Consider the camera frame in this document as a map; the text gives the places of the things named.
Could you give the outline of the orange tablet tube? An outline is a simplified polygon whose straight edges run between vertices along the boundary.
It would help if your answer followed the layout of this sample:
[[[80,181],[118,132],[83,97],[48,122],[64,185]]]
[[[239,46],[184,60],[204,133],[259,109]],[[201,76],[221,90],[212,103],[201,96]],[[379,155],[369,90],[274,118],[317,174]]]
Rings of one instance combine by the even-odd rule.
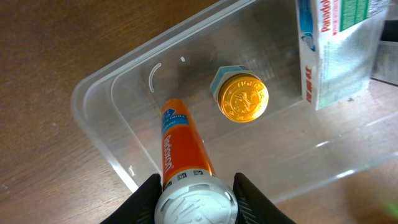
[[[238,203],[216,177],[190,112],[180,99],[162,107],[163,192],[155,208],[158,224],[234,223]]]

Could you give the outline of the white green medicine box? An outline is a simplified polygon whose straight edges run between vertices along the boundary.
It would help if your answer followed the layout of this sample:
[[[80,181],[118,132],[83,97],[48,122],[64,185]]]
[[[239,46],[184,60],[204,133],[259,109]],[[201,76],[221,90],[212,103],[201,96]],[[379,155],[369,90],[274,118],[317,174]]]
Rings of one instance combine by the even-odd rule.
[[[296,0],[302,98],[320,110],[365,90],[389,1]]]

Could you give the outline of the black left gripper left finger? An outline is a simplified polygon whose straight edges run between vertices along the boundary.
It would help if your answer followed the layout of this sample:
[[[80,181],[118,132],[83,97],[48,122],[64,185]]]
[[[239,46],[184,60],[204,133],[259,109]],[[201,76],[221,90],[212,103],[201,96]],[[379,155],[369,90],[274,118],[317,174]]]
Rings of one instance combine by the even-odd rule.
[[[154,224],[155,207],[162,193],[161,177],[152,174],[101,224]]]

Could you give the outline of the dark brown syrup bottle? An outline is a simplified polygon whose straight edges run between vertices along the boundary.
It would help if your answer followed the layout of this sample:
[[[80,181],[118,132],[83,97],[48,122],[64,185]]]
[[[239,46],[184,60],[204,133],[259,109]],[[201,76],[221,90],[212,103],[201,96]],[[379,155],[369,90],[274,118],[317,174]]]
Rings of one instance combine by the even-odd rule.
[[[384,24],[372,79],[397,86],[397,20],[387,20]]]

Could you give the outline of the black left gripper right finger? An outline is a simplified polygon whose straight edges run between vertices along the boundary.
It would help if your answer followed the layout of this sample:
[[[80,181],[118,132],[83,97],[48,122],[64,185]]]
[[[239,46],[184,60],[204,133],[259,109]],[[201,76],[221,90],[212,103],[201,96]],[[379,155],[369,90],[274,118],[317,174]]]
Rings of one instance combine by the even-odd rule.
[[[233,192],[238,203],[238,224],[295,224],[244,174],[234,176]]]

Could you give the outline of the gold lid small jar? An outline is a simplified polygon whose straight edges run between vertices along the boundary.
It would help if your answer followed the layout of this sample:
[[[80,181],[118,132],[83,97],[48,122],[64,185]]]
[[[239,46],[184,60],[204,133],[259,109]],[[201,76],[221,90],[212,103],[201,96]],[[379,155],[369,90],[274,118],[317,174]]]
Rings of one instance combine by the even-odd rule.
[[[259,118],[269,102],[265,84],[243,65],[220,67],[210,84],[210,91],[220,111],[236,123]]]

